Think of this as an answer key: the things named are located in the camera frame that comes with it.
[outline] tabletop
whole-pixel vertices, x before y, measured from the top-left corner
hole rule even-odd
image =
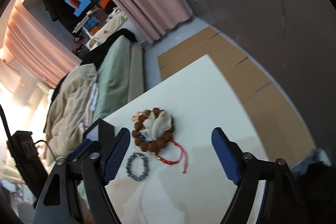
[[[228,180],[211,143],[211,133],[221,127],[229,140],[242,151],[268,160],[259,136],[236,94],[208,55],[196,60],[137,99],[112,113],[105,120],[133,130],[131,117],[137,111],[159,107],[174,118],[174,140],[188,153],[189,165],[182,174],[183,162],[164,164],[153,156],[150,172],[143,181],[127,176],[127,150],[114,181],[106,186],[112,205],[123,224],[204,224],[220,223],[236,186]],[[168,160],[179,157],[179,149],[169,144],[160,152]],[[142,171],[141,159],[132,171]],[[259,182],[249,223],[255,223],[263,198],[264,182]]]

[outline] red string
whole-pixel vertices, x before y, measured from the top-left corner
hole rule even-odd
[[[174,164],[178,164],[181,161],[182,157],[184,156],[184,168],[183,168],[183,172],[182,173],[185,174],[187,172],[187,167],[188,167],[188,155],[187,155],[187,152],[177,142],[172,141],[172,143],[173,143],[173,145],[175,145],[175,146],[177,146],[177,147],[179,147],[181,149],[181,155],[180,155],[180,158],[178,160],[166,160],[166,159],[160,157],[157,153],[155,153],[156,158],[159,159],[160,161],[162,161],[165,164],[174,165]]]

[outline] gray floor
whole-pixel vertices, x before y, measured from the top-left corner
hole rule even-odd
[[[194,17],[192,20],[182,24],[175,30],[169,31],[158,42],[154,42],[145,48],[144,72],[146,90],[155,87],[161,82],[157,57],[207,26],[209,25],[206,22],[198,17]]]

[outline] metal pivot bolt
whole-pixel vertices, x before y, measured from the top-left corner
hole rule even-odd
[[[253,158],[253,155],[252,155],[250,152],[245,152],[245,153],[243,154],[243,157],[244,157],[245,159],[247,159],[247,160],[250,160],[250,159]]]
[[[277,159],[277,163],[279,163],[280,165],[285,165],[286,161],[282,158]]]
[[[90,159],[92,159],[92,160],[95,160],[98,157],[99,157],[99,153],[97,153],[97,152],[93,152],[93,153],[90,154]]]
[[[57,164],[57,165],[62,165],[64,162],[65,162],[65,159],[60,158],[60,159],[58,159],[58,160],[56,161],[56,164]]]

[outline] white leaf pendant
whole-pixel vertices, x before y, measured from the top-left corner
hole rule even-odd
[[[160,112],[159,116],[155,118],[154,112],[151,112],[148,119],[143,121],[144,130],[140,132],[147,140],[157,140],[162,134],[171,129],[171,115],[167,111]]]

